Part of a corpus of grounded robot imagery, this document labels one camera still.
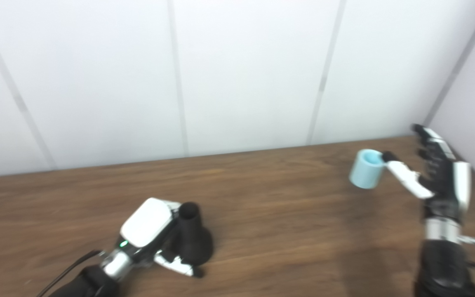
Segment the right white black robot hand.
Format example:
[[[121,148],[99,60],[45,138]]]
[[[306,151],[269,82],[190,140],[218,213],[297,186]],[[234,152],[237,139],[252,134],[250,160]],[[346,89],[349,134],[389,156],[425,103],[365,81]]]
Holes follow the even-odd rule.
[[[424,201],[424,218],[441,217],[464,223],[471,195],[471,165],[457,160],[448,143],[434,130],[413,124],[421,148],[417,154],[425,161],[427,177],[414,171],[391,151],[381,155],[385,167],[415,197]]]

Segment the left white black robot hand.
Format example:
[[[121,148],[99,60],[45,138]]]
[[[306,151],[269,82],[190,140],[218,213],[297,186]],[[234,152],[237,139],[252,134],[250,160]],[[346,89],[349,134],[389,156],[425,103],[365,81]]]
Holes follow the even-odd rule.
[[[166,245],[177,234],[181,203],[149,198],[124,222],[111,261],[104,272],[115,280],[123,279],[133,268],[160,265],[191,278],[203,278],[203,271],[187,263]]]

